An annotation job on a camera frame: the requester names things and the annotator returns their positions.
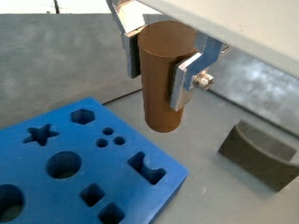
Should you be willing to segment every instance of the gray table surface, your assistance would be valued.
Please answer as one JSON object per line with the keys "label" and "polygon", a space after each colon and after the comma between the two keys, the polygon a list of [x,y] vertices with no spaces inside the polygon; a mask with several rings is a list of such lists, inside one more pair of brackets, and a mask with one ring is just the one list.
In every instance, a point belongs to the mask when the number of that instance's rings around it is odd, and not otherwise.
{"label": "gray table surface", "polygon": [[189,169],[181,190],[156,224],[297,224],[299,178],[275,193],[235,166],[217,149],[240,119],[299,148],[299,139],[209,92],[196,91],[180,128],[160,134],[145,126],[141,93],[107,107]]}

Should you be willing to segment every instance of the screw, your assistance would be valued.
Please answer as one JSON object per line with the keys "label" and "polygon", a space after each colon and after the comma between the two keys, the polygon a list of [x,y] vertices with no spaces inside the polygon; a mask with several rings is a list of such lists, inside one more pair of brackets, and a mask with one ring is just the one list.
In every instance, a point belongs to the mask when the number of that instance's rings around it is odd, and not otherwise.
{"label": "screw", "polygon": [[201,71],[200,73],[192,76],[192,85],[196,88],[201,88],[203,90],[208,90],[211,88],[212,81],[213,77],[207,74],[205,71]]}

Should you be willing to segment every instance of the wooden cylinder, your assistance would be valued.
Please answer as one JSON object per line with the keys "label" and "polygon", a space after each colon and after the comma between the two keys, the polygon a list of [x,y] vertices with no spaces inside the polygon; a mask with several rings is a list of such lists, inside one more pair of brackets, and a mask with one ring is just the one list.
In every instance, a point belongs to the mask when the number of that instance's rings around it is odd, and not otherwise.
{"label": "wooden cylinder", "polygon": [[171,108],[175,65],[196,52],[196,31],[176,21],[149,24],[139,33],[144,120],[157,132],[177,128],[183,108]]}

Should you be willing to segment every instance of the small circular hole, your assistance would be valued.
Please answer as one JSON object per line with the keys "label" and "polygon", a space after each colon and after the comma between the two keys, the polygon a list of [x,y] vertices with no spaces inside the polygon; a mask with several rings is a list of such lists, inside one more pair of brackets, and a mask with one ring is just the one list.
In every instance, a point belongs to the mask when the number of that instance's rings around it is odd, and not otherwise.
{"label": "small circular hole", "polygon": [[56,179],[72,177],[80,170],[80,156],[71,151],[61,151],[48,160],[46,172]]}
{"label": "small circular hole", "polygon": [[123,145],[127,140],[121,136],[117,136],[115,137],[113,141],[115,141],[115,144]]}
{"label": "small circular hole", "polygon": [[24,195],[13,185],[0,185],[0,222],[12,221],[24,208]]}
{"label": "small circular hole", "polygon": [[100,138],[96,142],[97,147],[104,148],[108,146],[108,140],[104,138]]}
{"label": "small circular hole", "polygon": [[104,128],[103,133],[104,135],[111,136],[115,133],[115,131],[111,128]]}

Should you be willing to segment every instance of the blue foam tray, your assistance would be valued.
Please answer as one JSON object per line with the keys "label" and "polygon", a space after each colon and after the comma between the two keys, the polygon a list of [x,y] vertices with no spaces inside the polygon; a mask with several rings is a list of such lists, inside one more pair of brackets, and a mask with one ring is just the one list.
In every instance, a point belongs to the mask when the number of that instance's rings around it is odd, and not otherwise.
{"label": "blue foam tray", "polygon": [[187,169],[92,98],[0,131],[0,222],[152,223]]}

